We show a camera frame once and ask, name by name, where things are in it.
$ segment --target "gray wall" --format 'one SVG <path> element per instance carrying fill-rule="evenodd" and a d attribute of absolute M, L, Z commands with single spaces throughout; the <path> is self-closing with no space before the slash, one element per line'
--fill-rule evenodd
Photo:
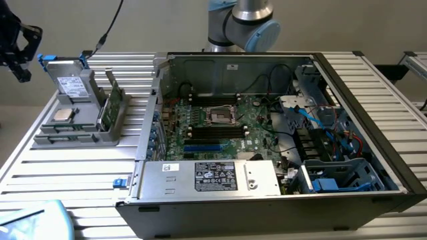
<path fill-rule="evenodd" d="M 397 63 L 402 52 L 427 51 L 427 0 L 271 0 L 282 34 L 274 51 L 362 50 L 375 63 Z M 207 0 L 126 0 L 103 47 L 106 52 L 199 51 L 207 39 Z M 43 28 L 39 52 L 77 56 L 94 49 L 119 0 L 10 0 L 30 25 Z M 41 106 L 55 90 L 34 61 L 34 78 L 19 83 L 0 68 L 0 105 Z M 425 97 L 421 81 L 403 91 Z"/>

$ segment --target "motherboard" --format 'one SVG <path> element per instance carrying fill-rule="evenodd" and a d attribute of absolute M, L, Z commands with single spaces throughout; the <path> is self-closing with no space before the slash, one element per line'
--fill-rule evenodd
<path fill-rule="evenodd" d="M 262 127 L 263 97 L 246 95 L 235 103 L 198 104 L 171 100 L 163 108 L 167 129 L 167 161 L 174 160 L 282 160 L 269 123 Z"/>

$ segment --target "capacitor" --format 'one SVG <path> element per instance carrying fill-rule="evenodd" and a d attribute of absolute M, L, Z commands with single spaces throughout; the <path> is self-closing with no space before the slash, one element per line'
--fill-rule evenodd
<path fill-rule="evenodd" d="M 254 101 L 253 105 L 254 105 L 254 107 L 259 107 L 262 105 L 262 103 L 259 101 Z"/>

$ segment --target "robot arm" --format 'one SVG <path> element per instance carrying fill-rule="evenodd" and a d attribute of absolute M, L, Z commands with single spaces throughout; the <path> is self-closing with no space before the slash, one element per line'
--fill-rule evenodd
<path fill-rule="evenodd" d="M 29 41 L 25 49 L 19 48 L 19 34 Z M 22 23 L 11 12 L 6 0 L 0 0 L 0 64 L 14 72 L 20 83 L 31 80 L 33 74 L 27 63 L 34 59 L 42 41 L 43 29 Z"/>
<path fill-rule="evenodd" d="M 211 0 L 206 52 L 266 52 L 275 44 L 281 25 L 269 0 Z"/>

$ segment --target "white sticker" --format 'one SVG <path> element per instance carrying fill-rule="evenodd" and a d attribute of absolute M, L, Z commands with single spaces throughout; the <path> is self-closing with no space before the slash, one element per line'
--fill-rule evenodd
<path fill-rule="evenodd" d="M 87 98 L 90 96 L 81 77 L 58 77 L 59 84 L 71 98 Z"/>
<path fill-rule="evenodd" d="M 238 70 L 239 69 L 239 65 L 238 64 L 229 64 L 227 65 L 227 70 Z"/>
<path fill-rule="evenodd" d="M 179 170 L 181 170 L 179 163 L 163 164 L 163 168 L 162 168 L 163 172 L 171 172 L 171 171 L 179 171 Z"/>

